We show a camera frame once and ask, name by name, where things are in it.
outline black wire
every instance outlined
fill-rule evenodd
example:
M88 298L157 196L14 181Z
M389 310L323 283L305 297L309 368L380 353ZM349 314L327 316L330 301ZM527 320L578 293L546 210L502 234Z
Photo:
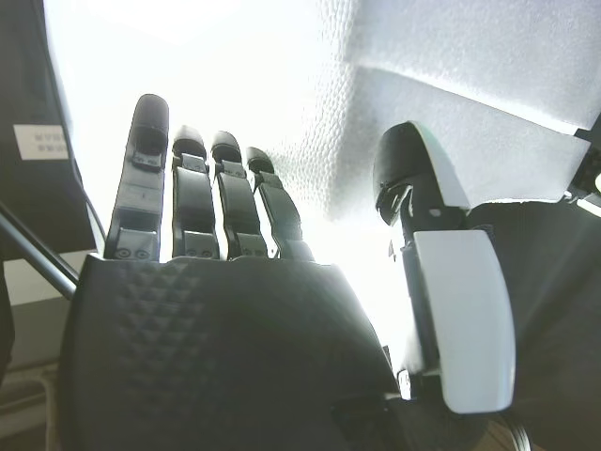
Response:
M39 37L41 38L42 43L45 44L45 45L42 45L42 47L44 48L43 49L44 57L46 59L46 64L48 65L48 72L49 72L50 79L51 79L50 81L51 81L51 85L52 85L52 92L54 94L54 100L55 100L56 106L58 108L60 125L63 128L63 134L65 136L65 144L67 145L67 153L69 154L71 170L73 172L75 182L77 183L77 186L79 187L80 191L82 192L82 195L84 196L85 203L92 213L94 222L98 226L100 234L102 235L102 239L104 241L106 241L106 233L104 232L104 228L102 227L102 223L100 222L100 217L99 217L98 213L96 212L96 209L92 205L92 202L90 201L90 198L87 195L87 192L85 191L84 183L82 182L82 175L79 172L79 167L77 166L77 162L75 161L75 154L73 152L73 147L71 146L69 129L67 127L67 119L65 118L65 112L63 110L63 107L62 107L62 104L60 101L60 95L58 93L58 82L56 80L56 74L54 73L53 61L52 61L52 58L50 57L50 46L49 46L48 39L46 36L46 24L45 24L45 20L44 20L43 4L41 1L36 1L36 0L32 0L32 3L33 3L33 8L37 13L36 15L38 16Z

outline white foam sheet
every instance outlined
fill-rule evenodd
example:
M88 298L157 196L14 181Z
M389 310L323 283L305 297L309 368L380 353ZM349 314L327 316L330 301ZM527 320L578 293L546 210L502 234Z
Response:
M362 0L347 58L573 133L601 112L600 23L597 0Z
M587 144L361 61L349 64L358 6L45 1L74 150L105 228L133 108L142 94L158 94L170 105L172 131L192 125L209 146L214 132L228 130L243 147L267 151L314 252L343 267L382 342L396 343L398 356L412 325L407 297L399 294L406 293L403 274L388 264L389 231L373 208L372 159L381 134L419 121L448 151L473 205L558 199ZM168 231L168 217L163 225Z

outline white label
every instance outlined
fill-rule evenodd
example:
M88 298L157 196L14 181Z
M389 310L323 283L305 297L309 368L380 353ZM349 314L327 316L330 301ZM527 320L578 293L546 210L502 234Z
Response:
M23 160L66 160L69 158L60 125L13 125Z

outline screw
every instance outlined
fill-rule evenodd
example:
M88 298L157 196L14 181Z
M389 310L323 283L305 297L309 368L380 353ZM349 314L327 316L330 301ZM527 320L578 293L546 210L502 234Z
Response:
M117 249L116 250L116 257L117 258L127 258L131 255L131 252L129 249L125 249L125 248L121 248L121 249Z
M150 257L150 254L144 249L140 249L135 251L135 257L140 260L146 260L148 257Z

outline metal rod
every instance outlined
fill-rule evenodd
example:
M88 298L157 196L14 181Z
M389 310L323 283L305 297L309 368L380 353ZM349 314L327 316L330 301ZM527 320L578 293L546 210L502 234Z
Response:
M21 250L25 260L39 272L60 294L72 300L76 285L53 262L28 240L0 211L0 231Z
M77 284L79 281L79 274L69 265L69 263L67 263L63 257L54 252L40 238L38 238L38 236L32 232L31 229L27 227L27 225L25 225L19 218L12 214L8 207L2 202L0 202L0 214L3 214L15 226L15 228L21 232L25 239L36 246L36 248L46 258L48 258L56 268L65 274L71 282Z

